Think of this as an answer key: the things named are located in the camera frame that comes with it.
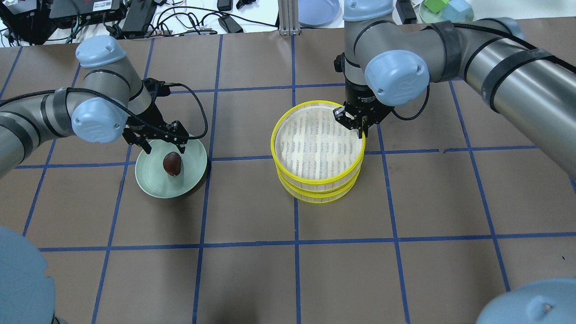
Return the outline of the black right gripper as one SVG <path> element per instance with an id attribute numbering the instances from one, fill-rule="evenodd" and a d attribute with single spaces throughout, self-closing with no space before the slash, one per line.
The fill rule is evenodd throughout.
<path id="1" fill-rule="evenodd" d="M 335 121 L 350 131 L 357 130 L 360 139 L 367 139 L 369 127 L 380 124 L 394 107 L 381 103 L 366 85 L 346 81 L 344 88 L 344 104 L 333 109 Z"/>

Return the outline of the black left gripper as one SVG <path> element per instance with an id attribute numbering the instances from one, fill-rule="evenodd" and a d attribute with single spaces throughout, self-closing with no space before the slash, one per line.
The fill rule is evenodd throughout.
<path id="1" fill-rule="evenodd" d="M 170 96 L 171 88 L 180 87 L 182 84 L 166 83 L 154 78 L 146 78 L 142 80 L 142 84 L 139 96 L 148 95 L 149 103 L 143 112 L 134 113 L 136 118 L 128 117 L 127 126 L 122 133 L 123 139 L 128 145 L 138 145 L 146 154 L 152 152 L 149 140 L 154 139 L 174 144 L 180 154 L 185 154 L 189 132 L 181 121 L 165 121 L 156 104 L 158 98 Z"/>

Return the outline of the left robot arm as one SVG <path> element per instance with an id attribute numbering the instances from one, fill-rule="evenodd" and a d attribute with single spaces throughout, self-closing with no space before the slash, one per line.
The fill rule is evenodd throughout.
<path id="1" fill-rule="evenodd" d="M 181 152 L 192 136 L 179 123 L 167 123 L 156 106 L 162 82 L 141 79 L 117 39 L 99 35 L 78 45 L 86 70 L 80 88 L 23 94 L 1 104 L 1 174 L 5 175 L 47 141 L 78 136 L 101 144 L 123 137 L 152 151 L 148 140 L 169 142 Z M 1 322 L 51 324 L 55 285 L 47 263 L 27 238 L 1 227 Z"/>

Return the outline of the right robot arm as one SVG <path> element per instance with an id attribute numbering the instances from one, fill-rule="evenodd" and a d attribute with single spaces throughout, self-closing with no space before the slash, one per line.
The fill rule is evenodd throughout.
<path id="1" fill-rule="evenodd" d="M 391 0 L 346 0 L 342 67 L 364 110 L 441 83 L 456 147 L 382 145 L 406 320 L 575 322 L 575 68 L 524 41 L 510 18 L 404 33 Z"/>

